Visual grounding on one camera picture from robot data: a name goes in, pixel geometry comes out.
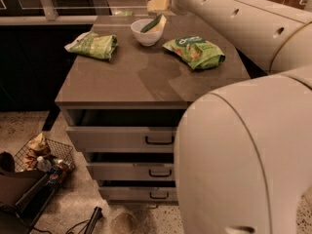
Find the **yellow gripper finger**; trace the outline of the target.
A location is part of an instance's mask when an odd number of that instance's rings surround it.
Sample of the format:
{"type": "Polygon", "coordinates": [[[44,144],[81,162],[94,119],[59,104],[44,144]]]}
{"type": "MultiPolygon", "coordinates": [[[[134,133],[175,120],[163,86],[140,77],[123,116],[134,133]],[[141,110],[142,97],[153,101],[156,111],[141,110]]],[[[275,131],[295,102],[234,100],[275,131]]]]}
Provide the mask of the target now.
{"type": "Polygon", "coordinates": [[[147,3],[148,12],[166,11],[169,8],[170,0],[150,0],[147,3]]]}

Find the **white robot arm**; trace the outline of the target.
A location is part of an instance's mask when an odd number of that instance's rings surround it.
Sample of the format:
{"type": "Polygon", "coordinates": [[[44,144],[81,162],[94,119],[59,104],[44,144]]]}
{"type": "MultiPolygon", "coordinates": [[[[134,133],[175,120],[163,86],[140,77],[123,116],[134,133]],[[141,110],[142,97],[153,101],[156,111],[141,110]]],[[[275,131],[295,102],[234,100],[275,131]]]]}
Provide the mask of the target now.
{"type": "Polygon", "coordinates": [[[312,183],[312,13],[268,0],[172,0],[265,70],[185,111],[175,184],[184,234],[296,234],[312,183]]]}

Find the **dark robot base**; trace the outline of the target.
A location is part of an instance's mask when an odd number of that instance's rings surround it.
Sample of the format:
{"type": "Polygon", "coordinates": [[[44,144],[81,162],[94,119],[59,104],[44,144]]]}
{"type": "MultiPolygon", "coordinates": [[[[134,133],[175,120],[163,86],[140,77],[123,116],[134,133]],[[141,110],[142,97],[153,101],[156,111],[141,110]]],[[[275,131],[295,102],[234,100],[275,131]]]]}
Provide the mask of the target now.
{"type": "Polygon", "coordinates": [[[55,189],[42,171],[15,170],[15,159],[0,154],[0,234],[29,234],[55,189]]]}

